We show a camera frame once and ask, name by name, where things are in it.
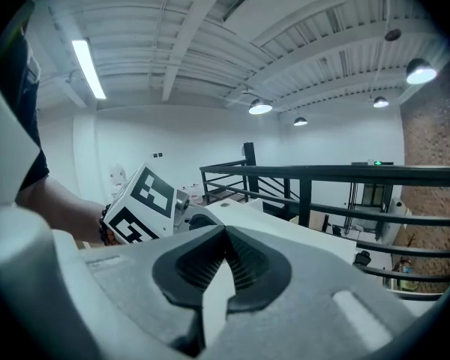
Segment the black metal railing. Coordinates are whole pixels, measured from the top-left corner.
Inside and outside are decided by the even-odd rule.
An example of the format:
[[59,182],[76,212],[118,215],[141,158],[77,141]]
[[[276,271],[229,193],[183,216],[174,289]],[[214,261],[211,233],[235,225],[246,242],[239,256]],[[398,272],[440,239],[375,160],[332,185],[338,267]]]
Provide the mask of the black metal railing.
[[[314,204],[311,202],[312,184],[314,181],[323,182],[352,182],[352,183],[377,183],[384,185],[405,185],[424,187],[446,187],[450,188],[450,167],[444,166],[255,166],[255,159],[245,159],[240,162],[241,166],[215,165],[200,168],[202,172],[205,196],[210,193],[208,186],[243,194],[246,197],[258,198],[284,204],[288,212],[299,216],[298,223],[303,227],[308,227],[310,211],[323,212],[332,215],[340,215],[350,218],[361,218],[372,221],[383,221],[396,224],[415,224],[424,226],[450,227],[450,217],[441,216],[421,216],[421,215],[396,215],[387,213],[375,213],[364,210],[334,207],[330,205]],[[241,176],[244,188],[234,188],[228,185],[218,184],[219,178],[206,179],[208,174],[223,174],[222,178]],[[266,181],[271,179],[275,186]],[[299,196],[290,190],[290,180],[297,179],[300,184]],[[266,185],[267,189],[259,186],[259,183]],[[274,195],[269,189],[273,189],[280,196]],[[378,251],[387,254],[402,255],[405,257],[438,257],[450,258],[450,250],[428,250],[411,247],[398,247],[384,244],[377,244],[365,241],[357,241],[357,248],[364,248],[370,251]],[[450,274],[444,275],[422,275],[404,274],[397,271],[387,271],[385,269],[371,268],[357,265],[363,272],[383,278],[394,278],[408,281],[427,282],[450,282]],[[433,300],[440,295],[404,294],[404,299],[411,300]]]
[[[246,164],[247,164],[247,161],[244,159],[244,160],[230,161],[229,163],[215,164],[215,165],[211,165],[210,167],[237,167],[237,166],[243,167]],[[244,190],[248,189],[247,176],[242,176],[240,181],[237,181],[232,184],[228,184],[226,186],[226,188],[225,187],[221,188],[221,189],[223,189],[223,191],[231,192],[225,196],[218,196],[216,193],[209,190],[209,185],[213,185],[211,183],[216,182],[218,180],[228,179],[233,176],[236,176],[236,175],[234,175],[234,174],[223,175],[223,176],[219,176],[219,177],[215,177],[215,178],[210,178],[207,180],[206,173],[202,172],[203,189],[205,191],[205,201],[207,202],[207,204],[212,204],[215,201],[225,200],[225,199],[228,199],[229,197],[232,197],[233,195],[236,195],[237,192],[234,191],[236,188],[234,188],[233,185],[243,184],[243,189]],[[248,195],[245,195],[244,199],[245,199],[245,202],[248,202]]]

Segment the ceiling light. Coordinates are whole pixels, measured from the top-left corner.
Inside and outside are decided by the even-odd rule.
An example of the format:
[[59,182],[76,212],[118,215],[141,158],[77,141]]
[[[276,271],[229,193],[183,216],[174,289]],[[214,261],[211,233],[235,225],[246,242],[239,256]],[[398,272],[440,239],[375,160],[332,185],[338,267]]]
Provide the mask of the ceiling light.
[[308,124],[308,121],[305,119],[305,117],[298,117],[295,119],[295,122],[293,123],[293,125],[295,125],[296,127],[305,124]]
[[389,105],[389,102],[387,101],[387,99],[385,99],[384,97],[377,97],[375,99],[375,101],[373,102],[373,106],[375,108],[383,108],[383,107],[387,107]]
[[392,29],[391,31],[388,31],[385,35],[385,40],[387,41],[396,41],[398,40],[402,35],[402,31],[399,28]]
[[89,43],[86,40],[73,40],[73,49],[76,53],[76,58],[82,67],[83,74],[87,79],[87,83],[90,86],[91,91],[97,99],[106,99],[104,90],[98,81],[97,72],[92,61],[92,55],[90,54]]
[[437,71],[423,58],[414,58],[406,66],[406,82],[409,84],[424,84],[435,79]]
[[270,112],[272,110],[272,106],[269,103],[264,103],[260,99],[255,99],[250,104],[250,109],[248,113],[251,115],[262,115],[263,113]]

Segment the metal pipe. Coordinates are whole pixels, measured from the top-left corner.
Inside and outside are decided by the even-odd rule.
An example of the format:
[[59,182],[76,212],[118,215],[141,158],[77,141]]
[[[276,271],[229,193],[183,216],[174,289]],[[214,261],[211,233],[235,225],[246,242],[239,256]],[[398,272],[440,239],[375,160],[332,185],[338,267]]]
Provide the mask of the metal pipe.
[[435,302],[440,299],[442,293],[414,293],[414,292],[400,292],[389,291],[402,300],[413,300],[414,302]]
[[450,274],[441,274],[440,276],[430,276],[427,274],[386,271],[385,269],[371,268],[360,264],[354,264],[354,266],[369,275],[381,276],[382,278],[400,279],[408,281],[427,281],[431,283],[450,282]]
[[[242,180],[244,191],[248,191],[247,176],[242,176]],[[245,202],[248,203],[248,195],[245,195]]]
[[282,188],[285,187],[285,184],[280,183],[276,178],[271,177],[270,180],[272,180],[273,182],[276,182],[278,185],[280,185]]
[[352,218],[386,221],[388,223],[396,224],[412,224],[412,225],[428,225],[450,227],[450,217],[438,216],[400,216],[388,213],[375,213],[368,211],[357,211],[355,209],[346,209],[341,207],[333,207],[330,205],[310,204],[310,209],[317,212],[331,213],[339,216],[350,216]]
[[376,252],[384,252],[386,254],[417,257],[450,257],[450,250],[398,247],[394,245],[384,245],[368,241],[360,241],[352,238],[343,239],[353,240],[357,243],[357,248],[368,249]]
[[310,222],[312,200],[312,181],[303,178],[300,180],[300,203],[298,206],[298,225],[308,227]]
[[237,181],[236,183],[228,184],[229,187],[232,187],[232,185],[241,184],[243,180]]
[[[286,199],[291,199],[292,197],[290,196],[290,179],[289,178],[284,178],[283,179],[283,195],[285,196]],[[287,220],[290,220],[290,206],[289,205],[285,205],[284,207],[284,211],[285,211],[285,217]]]
[[[255,167],[257,165],[257,160],[255,158],[255,147],[252,142],[246,142],[243,145],[243,153],[245,156],[245,164],[246,166],[242,166],[242,169],[247,169],[250,167]],[[253,192],[259,192],[258,188],[258,178],[257,177],[249,177],[248,178],[248,187]]]
[[383,34],[382,47],[380,48],[380,56],[376,66],[375,78],[373,79],[373,83],[370,86],[370,98],[372,95],[372,91],[374,90],[375,85],[377,84],[378,76],[380,75],[380,71],[382,70],[383,56],[385,55],[385,46],[387,41],[385,40],[385,35],[389,31],[389,22],[390,22],[390,0],[387,1],[387,13],[385,19],[385,33]]
[[268,190],[266,190],[266,189],[263,189],[263,188],[261,188],[261,187],[258,187],[258,189],[259,189],[260,191],[265,192],[266,194],[269,194],[270,196],[275,196],[272,192],[270,192],[270,191],[268,191]]
[[280,190],[276,187],[274,187],[273,185],[271,185],[270,183],[268,183],[267,181],[263,180],[263,178],[258,178],[259,182],[262,182],[263,184],[267,184],[270,188],[275,189],[278,193],[285,195],[285,192],[283,190]]
[[229,163],[214,164],[209,167],[232,167],[235,165],[241,165],[241,164],[245,164],[245,163],[247,163],[246,160],[237,160],[237,161],[230,161]]
[[221,180],[221,179],[226,179],[232,176],[236,176],[236,175],[225,175],[225,176],[220,176],[220,177],[216,177],[216,178],[210,178],[208,181],[209,182],[216,182],[217,180]]
[[205,191],[205,202],[207,204],[210,204],[210,195],[209,193],[209,188],[207,187],[207,178],[205,175],[205,172],[202,172],[202,183],[203,183],[203,190]]
[[250,197],[256,197],[258,199],[275,201],[276,203],[280,203],[280,204],[290,204],[290,205],[294,205],[294,206],[299,205],[299,202],[296,200],[282,199],[282,198],[276,197],[276,196],[266,196],[266,195],[262,195],[261,193],[258,193],[258,192],[252,192],[250,190],[241,190],[238,188],[230,188],[230,187],[227,187],[226,185],[214,184],[214,183],[211,183],[210,181],[205,181],[205,184],[211,185],[212,187],[226,189],[228,191],[235,191],[238,194],[244,194],[244,195],[248,195]]
[[203,166],[201,171],[321,182],[450,187],[450,166]]
[[157,50],[158,37],[160,35],[160,30],[161,30],[161,26],[162,26],[162,18],[164,15],[165,7],[167,6],[167,2],[168,2],[168,0],[162,0],[162,5],[160,6],[160,13],[158,14],[158,19],[157,19],[157,27],[155,29],[155,36],[154,36],[153,42],[151,44],[152,53],[151,53],[151,66],[150,66],[150,69],[148,70],[148,90],[150,90],[150,88],[152,87],[152,70],[153,70],[153,64],[155,62],[155,52]]

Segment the brick wall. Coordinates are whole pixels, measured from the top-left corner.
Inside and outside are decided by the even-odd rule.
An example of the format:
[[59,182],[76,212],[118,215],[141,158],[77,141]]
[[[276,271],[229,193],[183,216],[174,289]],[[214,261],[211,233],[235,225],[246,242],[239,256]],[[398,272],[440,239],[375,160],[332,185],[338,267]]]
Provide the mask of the brick wall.
[[[439,76],[402,104],[406,165],[450,166],[450,62]],[[414,215],[450,216],[450,188],[403,187],[401,196]],[[408,226],[396,245],[450,249],[450,227]],[[413,259],[413,271],[423,275],[450,274],[450,259]],[[443,292],[447,283],[420,283],[418,292]]]

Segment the white wall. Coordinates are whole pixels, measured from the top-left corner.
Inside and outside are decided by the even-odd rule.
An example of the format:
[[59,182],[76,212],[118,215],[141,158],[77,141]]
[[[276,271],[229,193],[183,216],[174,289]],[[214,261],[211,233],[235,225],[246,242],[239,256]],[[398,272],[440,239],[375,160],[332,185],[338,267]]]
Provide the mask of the white wall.
[[[246,142],[254,142],[259,165],[348,165],[368,160],[404,163],[399,107],[378,110],[319,103],[304,109],[306,112],[300,115],[309,121],[304,127],[292,126],[297,113],[291,112],[281,115],[279,122],[274,113],[251,116],[246,112],[193,106],[102,109],[96,112],[94,151],[92,139],[87,139],[89,153],[74,145],[74,140],[77,144],[83,139],[77,129],[74,135],[73,118],[77,111],[75,115],[59,115],[59,121],[42,114],[46,121],[39,118],[39,128],[51,175],[75,194],[101,203],[111,200],[113,164],[121,164],[129,176],[149,161],[176,187],[201,184],[200,167],[242,159],[241,147]],[[83,169],[77,172],[74,149],[80,149],[85,162],[87,158],[95,159],[91,162],[96,164],[96,174]],[[163,157],[151,158],[154,152],[162,152]],[[89,183],[93,185],[87,185],[88,189],[79,186],[89,180],[94,183]],[[343,207],[349,188],[347,183],[315,181],[312,201]],[[298,182],[292,183],[292,190],[299,193]],[[397,188],[394,195],[399,195],[400,190]],[[333,224],[342,220],[331,216]]]
[[74,163],[73,128],[73,117],[65,117],[51,122],[38,119],[40,141],[50,176],[79,196]]
[[[121,164],[129,177],[148,161],[177,188],[201,184],[200,167],[242,160],[246,142],[254,142],[258,164],[281,164],[278,120],[271,113],[255,117],[190,106],[129,107],[98,111],[96,127],[108,193],[113,164]],[[152,158],[154,152],[162,152],[163,157]]]
[[97,116],[92,109],[80,110],[73,117],[73,158],[80,195],[85,200],[108,203],[101,180],[97,148]]
[[[296,112],[280,116],[286,164],[290,165],[350,165],[352,162],[392,161],[404,164],[404,135],[399,106],[370,109],[370,104],[316,103],[299,113],[308,124],[294,127]],[[299,184],[293,181],[292,190]],[[349,183],[314,181],[312,202],[327,206],[347,206]],[[393,196],[400,196],[401,187]],[[331,224],[343,217],[330,216]]]

